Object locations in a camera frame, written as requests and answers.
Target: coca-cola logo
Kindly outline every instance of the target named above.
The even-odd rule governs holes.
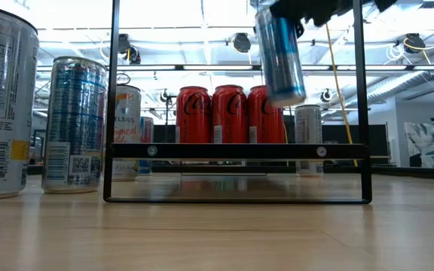
[[[229,114],[237,114],[237,111],[240,109],[246,110],[242,104],[242,98],[239,94],[234,94],[227,103],[227,113]]]
[[[184,104],[184,114],[210,114],[210,99],[205,100],[205,97],[200,93],[193,93]]]
[[[277,110],[270,105],[269,98],[265,98],[261,105],[262,114],[276,114]]]

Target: black metal frame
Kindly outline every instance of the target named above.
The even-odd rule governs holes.
[[[266,144],[114,144],[115,93],[118,57],[120,0],[112,5],[112,40],[108,87],[106,156],[103,199],[106,202],[158,203],[304,203],[304,204],[367,204],[372,201],[371,163],[368,151],[368,102],[365,76],[365,51],[362,28],[362,0],[353,0],[354,38],[356,51],[356,82],[359,114],[359,139],[353,145],[266,145]],[[144,160],[362,160],[361,199],[134,199],[112,197],[113,158]]]

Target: can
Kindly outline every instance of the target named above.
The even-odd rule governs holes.
[[[181,88],[177,96],[176,143],[210,143],[211,116],[206,88]]]
[[[93,60],[54,60],[43,181],[46,193],[95,191],[102,170],[106,68]]]
[[[270,105],[266,86],[250,89],[247,104],[249,143],[284,143],[283,110]]]
[[[140,117],[140,141],[141,143],[153,143],[154,120],[151,117]],[[139,161],[139,175],[151,175],[151,161]]]
[[[306,90],[295,27],[286,18],[274,18],[268,8],[259,11],[255,21],[272,106],[282,108],[303,102]]]
[[[0,198],[26,186],[38,32],[0,10]]]
[[[216,87],[212,96],[214,143],[247,143],[247,98],[235,85]]]
[[[322,143],[321,111],[318,105],[301,105],[295,109],[295,142]],[[296,161],[296,172],[301,177],[321,177],[322,162]]]
[[[140,89],[127,85],[117,85],[115,101],[115,144],[139,143],[140,104],[142,101]],[[138,160],[114,159],[112,180],[133,181],[138,170]]]

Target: ceiling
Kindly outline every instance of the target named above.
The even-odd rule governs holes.
[[[258,45],[252,27],[256,10],[255,0],[152,0],[143,4],[134,0],[121,0],[120,33],[126,33],[137,47],[143,65],[201,64],[248,65],[260,64]],[[365,18],[365,59],[368,65],[409,64],[404,57],[390,61],[390,48],[403,41],[410,32],[420,33],[428,47],[434,45],[434,8],[420,8],[415,0],[399,1],[382,14],[371,5],[363,8]],[[0,0],[0,8],[27,19],[38,28],[40,52],[39,78],[35,107],[47,106],[49,96],[48,73],[58,56],[79,55],[103,64],[108,63],[111,0]],[[303,65],[330,64],[326,28],[315,27],[312,22],[299,38],[299,53]],[[348,12],[333,17],[329,22],[331,43],[338,65],[352,65],[354,59],[353,14]],[[238,53],[232,38],[238,32],[249,35],[252,47],[249,54]],[[432,56],[434,49],[427,53]],[[412,63],[423,61],[423,54],[403,53]],[[220,84],[239,84],[246,92],[262,84],[261,72],[128,72],[130,84],[144,90],[143,108],[164,108],[159,97],[163,90],[178,94],[186,85],[201,85],[209,92]],[[371,85],[384,76],[368,76]],[[325,89],[336,93],[332,73],[308,75],[304,79],[309,103],[318,103]],[[356,88],[354,76],[339,76],[341,88]],[[419,93],[429,84],[399,94],[404,98]],[[407,102],[434,102],[434,93]]]

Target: can held by gripper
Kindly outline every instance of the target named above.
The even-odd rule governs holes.
[[[295,142],[297,144],[322,143],[321,111],[318,105],[301,105],[295,109]],[[321,177],[322,162],[298,160],[296,173],[301,177]]]
[[[38,33],[0,10],[0,198],[26,186]]]
[[[140,117],[140,142],[153,143],[154,120],[151,117]],[[151,161],[139,161],[139,175],[151,175]]]
[[[128,85],[117,85],[115,97],[115,144],[140,142],[140,89]],[[138,160],[114,159],[113,181],[133,181],[139,170]]]
[[[106,68],[93,60],[54,60],[43,182],[46,193],[98,188],[102,170]]]
[[[272,106],[295,105],[306,99],[295,27],[275,18],[265,8],[255,16],[256,33],[264,64],[267,93]]]

